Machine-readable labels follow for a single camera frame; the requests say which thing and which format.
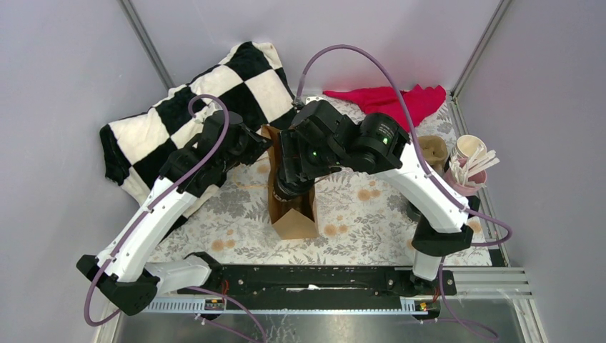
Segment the brown paper bag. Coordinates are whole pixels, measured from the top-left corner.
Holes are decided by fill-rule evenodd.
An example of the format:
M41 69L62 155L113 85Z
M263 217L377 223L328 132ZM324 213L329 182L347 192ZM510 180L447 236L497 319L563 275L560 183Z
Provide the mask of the brown paper bag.
M270 171L267 180L268 213L271 225L279 238L315 239L319 236L317 207L315 200L315 185L304 195L289 202L281 202L274 197L274 182L278 176L281 148L278 142L279 130L269 125L263 125L261 135L272 140L268 149Z

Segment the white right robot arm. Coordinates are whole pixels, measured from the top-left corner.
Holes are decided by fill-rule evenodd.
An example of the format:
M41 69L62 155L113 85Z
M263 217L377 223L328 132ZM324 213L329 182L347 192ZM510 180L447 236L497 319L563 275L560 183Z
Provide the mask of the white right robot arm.
M292 125L278 131L279 161L273 197L290 202L311 191L320 177L349 168L375 175L420 210L409 283L419 294L438 285L443 258L472 243L470 201L417 154L408 133L390 116L374 113L354 122L328 101L308 101Z

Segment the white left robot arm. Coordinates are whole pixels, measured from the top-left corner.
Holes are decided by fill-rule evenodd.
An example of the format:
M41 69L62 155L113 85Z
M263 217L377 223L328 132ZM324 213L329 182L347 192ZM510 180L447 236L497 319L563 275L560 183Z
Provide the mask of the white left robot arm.
M160 294L187 287L214 293L222 276L202 253L162 263L149 257L186 210L222 185L230 169L255 163L271 146L271 139L250 129L240 115L214 112L202 132L169 155L148 197L116 239L98 254L82 256L77 269L129 316Z

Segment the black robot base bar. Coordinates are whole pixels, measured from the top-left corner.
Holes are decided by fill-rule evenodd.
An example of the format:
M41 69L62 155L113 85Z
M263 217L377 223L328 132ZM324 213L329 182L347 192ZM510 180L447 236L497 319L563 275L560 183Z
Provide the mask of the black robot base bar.
M415 277L409 267L221 264L206 252L195 255L211 269L203 288L228 296L228 310L398 310L406 298L457 294L451 271L443 273L441 286Z

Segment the black paper coffee cup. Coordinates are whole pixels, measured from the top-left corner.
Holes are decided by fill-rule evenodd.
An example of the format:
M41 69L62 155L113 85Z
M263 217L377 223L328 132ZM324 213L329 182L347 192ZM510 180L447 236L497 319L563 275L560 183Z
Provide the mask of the black paper coffee cup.
M407 202L406 214L413 222L418 222L422 216L421 211L412 202Z

